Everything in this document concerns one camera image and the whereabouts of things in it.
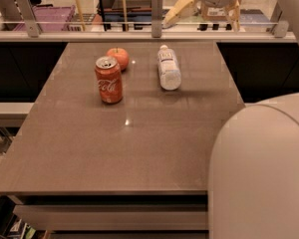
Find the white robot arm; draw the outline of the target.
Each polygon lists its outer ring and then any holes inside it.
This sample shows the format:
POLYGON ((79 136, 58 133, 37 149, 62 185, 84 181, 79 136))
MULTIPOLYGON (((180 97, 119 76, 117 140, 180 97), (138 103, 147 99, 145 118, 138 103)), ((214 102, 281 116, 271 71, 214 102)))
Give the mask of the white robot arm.
POLYGON ((299 239, 299 93, 230 118, 208 171, 209 239, 299 239))

